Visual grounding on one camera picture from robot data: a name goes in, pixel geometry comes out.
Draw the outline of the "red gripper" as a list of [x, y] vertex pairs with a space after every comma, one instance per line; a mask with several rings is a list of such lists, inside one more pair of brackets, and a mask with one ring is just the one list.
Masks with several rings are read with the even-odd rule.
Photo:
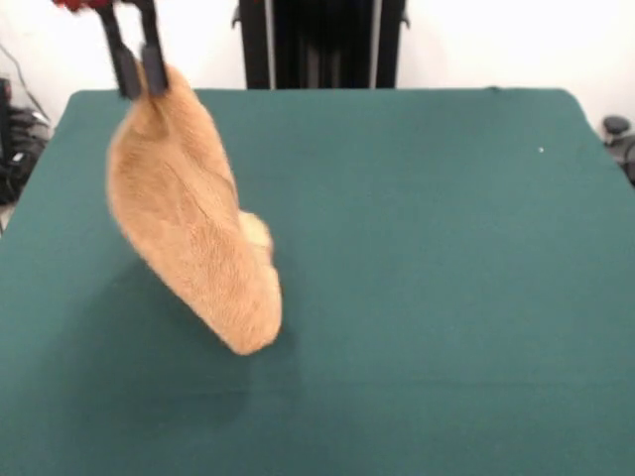
[[[104, 29], [113, 64], [119, 93], [127, 99], [136, 99], [141, 94], [141, 84], [136, 60], [124, 44], [112, 0], [53, 0], [67, 10], [95, 10]], [[151, 94], [164, 94], [169, 86], [166, 65], [161, 48], [157, 25], [157, 11], [153, 0], [139, 0], [136, 6], [141, 14], [144, 44], [141, 50], [148, 88]]]

